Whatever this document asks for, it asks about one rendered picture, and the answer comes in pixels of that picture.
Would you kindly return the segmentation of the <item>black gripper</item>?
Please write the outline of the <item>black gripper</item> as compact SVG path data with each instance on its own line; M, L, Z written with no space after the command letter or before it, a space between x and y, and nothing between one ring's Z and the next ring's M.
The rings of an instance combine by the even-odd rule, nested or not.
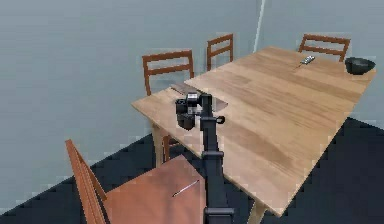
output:
M177 99L175 106L178 125L185 130L193 129L195 127L195 119L200 115L200 112L197 110L198 102L187 99Z

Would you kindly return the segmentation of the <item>grey brown flat newspaper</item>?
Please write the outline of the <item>grey brown flat newspaper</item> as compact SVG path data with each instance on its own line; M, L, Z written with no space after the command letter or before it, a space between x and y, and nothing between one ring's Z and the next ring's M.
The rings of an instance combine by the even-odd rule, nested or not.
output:
M176 92L183 94L183 95L187 95L190 92L195 92L198 95L203 94L203 91L198 90L198 89L196 89L190 85L187 85L186 83L172 84L171 88L173 90L175 90ZM227 105L228 105L227 102L225 102L219 98L216 98L216 97L212 98L212 109L214 112L219 112L220 110L224 109Z

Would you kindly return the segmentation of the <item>thin grey pen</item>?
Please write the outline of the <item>thin grey pen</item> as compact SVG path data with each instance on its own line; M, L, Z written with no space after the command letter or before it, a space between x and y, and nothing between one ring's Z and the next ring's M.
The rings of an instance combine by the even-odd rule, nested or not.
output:
M182 192L186 191L187 189L191 188L192 186L194 186L195 184L199 183L200 180L196 180L194 182L192 182L191 184L183 187L182 189L178 190L177 192L175 192L172 197L176 197L177 195L181 194Z

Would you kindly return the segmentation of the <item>light wooden dining table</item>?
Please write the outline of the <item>light wooden dining table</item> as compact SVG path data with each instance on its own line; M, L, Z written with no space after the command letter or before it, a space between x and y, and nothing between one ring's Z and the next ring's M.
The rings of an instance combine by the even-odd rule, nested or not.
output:
M247 224L283 215L376 75L303 57L267 47L187 82L227 104L217 136L225 175L254 200Z

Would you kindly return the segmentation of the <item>black bowl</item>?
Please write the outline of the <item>black bowl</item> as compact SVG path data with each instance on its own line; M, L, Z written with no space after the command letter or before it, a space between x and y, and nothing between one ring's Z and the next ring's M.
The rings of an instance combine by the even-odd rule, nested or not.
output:
M358 57L348 57L344 63L347 72L352 75L363 75L376 66L375 62Z

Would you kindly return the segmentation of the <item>brown wooden chair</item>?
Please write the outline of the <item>brown wooden chair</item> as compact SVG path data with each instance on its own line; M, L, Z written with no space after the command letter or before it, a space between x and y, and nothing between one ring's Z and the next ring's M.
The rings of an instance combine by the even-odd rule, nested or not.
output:
M228 44L226 46L223 46L217 49L212 49L214 45L217 45L226 41L228 41ZM232 62L234 60L234 35L232 33L207 41L206 65L207 65L208 71L212 69L212 58L225 52L229 53L229 61Z
M342 45L343 48L341 50L325 48L320 46L309 46L306 44L307 41L315 41L315 42L323 42L323 43L331 43L331 44L339 44ZM317 34L304 34L299 45L298 51L310 51L323 53L328 55L334 55L339 57L339 61L343 62L348 51L351 40L348 38L342 37L332 37L332 36L324 36Z
M150 69L149 64L151 62L160 62L172 59L186 58L188 62L186 64L171 65L168 67ZM193 53L191 50L173 51L159 54L144 55L142 57L143 62L143 76L145 90L148 96L151 95L150 77L155 75L161 75L166 73L188 71L189 77L194 77L193 68ZM168 161L170 158L170 139L171 137L166 134L162 134L161 130L152 124L152 136L155 146L156 164L161 165L164 161Z
M87 224L203 224L204 178L184 156L106 192L74 143L65 145Z

